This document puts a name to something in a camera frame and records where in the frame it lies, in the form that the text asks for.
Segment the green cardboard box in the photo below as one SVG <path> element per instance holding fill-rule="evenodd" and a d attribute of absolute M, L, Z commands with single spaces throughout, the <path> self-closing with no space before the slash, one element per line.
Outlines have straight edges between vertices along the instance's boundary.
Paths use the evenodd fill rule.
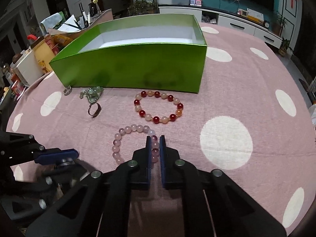
<path fill-rule="evenodd" d="M 197 93 L 207 43 L 191 14 L 146 14 L 98 24 L 50 65 L 64 86 Z"/>

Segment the pink storage box with pens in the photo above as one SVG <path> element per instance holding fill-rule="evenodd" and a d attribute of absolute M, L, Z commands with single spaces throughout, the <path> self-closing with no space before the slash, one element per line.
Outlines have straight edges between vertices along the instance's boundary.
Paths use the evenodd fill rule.
<path fill-rule="evenodd" d="M 80 29 L 79 27 L 84 26 L 83 17 L 80 17 L 79 20 L 76 20 L 74 15 L 72 15 L 64 24 L 61 25 L 58 29 L 49 28 L 48 33 L 51 36 L 54 35 L 62 35 L 66 36 L 71 39 L 76 39 L 82 34 L 84 34 L 86 31 L 90 30 L 94 26 L 105 23 L 108 21 L 113 20 L 113 12 L 112 9 L 107 9 L 103 12 L 101 12 L 100 15 L 95 15 L 93 17 L 90 17 L 90 24 L 87 28 Z"/>

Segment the pink polka dot blanket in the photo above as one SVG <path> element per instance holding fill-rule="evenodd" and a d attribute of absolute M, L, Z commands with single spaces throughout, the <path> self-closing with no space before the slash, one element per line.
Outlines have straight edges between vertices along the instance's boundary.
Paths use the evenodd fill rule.
<path fill-rule="evenodd" d="M 182 116 L 150 128 L 198 169 L 221 169 L 290 234 L 315 198 L 315 131 L 300 73 L 253 36 L 201 28 L 208 47 L 200 91 L 176 93 Z M 47 148 L 74 148 L 89 171 L 114 170 L 115 134 L 146 125 L 134 109 L 137 90 L 105 89 L 92 118 L 80 90 L 63 89 L 54 73 L 40 78 L 17 103 L 7 131 L 32 134 Z"/>

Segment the yellow lidded jar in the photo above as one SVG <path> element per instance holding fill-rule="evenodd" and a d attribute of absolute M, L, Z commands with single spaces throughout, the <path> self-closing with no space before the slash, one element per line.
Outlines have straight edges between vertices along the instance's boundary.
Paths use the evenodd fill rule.
<path fill-rule="evenodd" d="M 51 36 L 47 36 L 46 38 L 44 36 L 39 37 L 31 45 L 31 49 L 43 73 L 51 72 L 52 68 L 49 63 L 59 53 L 58 46 Z"/>

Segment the potted green plant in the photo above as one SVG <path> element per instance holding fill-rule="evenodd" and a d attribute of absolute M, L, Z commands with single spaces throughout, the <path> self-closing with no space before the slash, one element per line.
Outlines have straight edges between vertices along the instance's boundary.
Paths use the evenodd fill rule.
<path fill-rule="evenodd" d="M 129 16 L 140 16 L 155 13 L 157 13 L 156 3 L 149 2 L 147 0 L 136 0 L 128 8 Z"/>

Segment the white TV cabinet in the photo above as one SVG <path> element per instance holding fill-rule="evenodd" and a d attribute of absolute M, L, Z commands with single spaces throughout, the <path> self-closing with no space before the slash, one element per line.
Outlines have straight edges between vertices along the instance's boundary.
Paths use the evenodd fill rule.
<path fill-rule="evenodd" d="M 176 5 L 158 5 L 158 11 L 161 14 L 191 14 L 195 16 L 198 22 L 202 22 L 203 16 L 208 16 L 210 20 L 214 19 L 216 21 L 215 24 L 219 26 L 253 35 L 276 48 L 281 47 L 282 39 L 280 37 L 273 34 L 268 29 L 260 26 L 259 24 L 253 23 L 246 18 L 240 17 L 239 15 Z"/>

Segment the white box container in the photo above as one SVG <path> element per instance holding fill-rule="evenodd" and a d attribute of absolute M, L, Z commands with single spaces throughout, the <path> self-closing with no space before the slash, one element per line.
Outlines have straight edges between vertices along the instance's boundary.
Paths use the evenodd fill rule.
<path fill-rule="evenodd" d="M 33 50 L 23 50 L 15 54 L 12 63 L 13 71 L 27 87 L 44 75 Z"/>

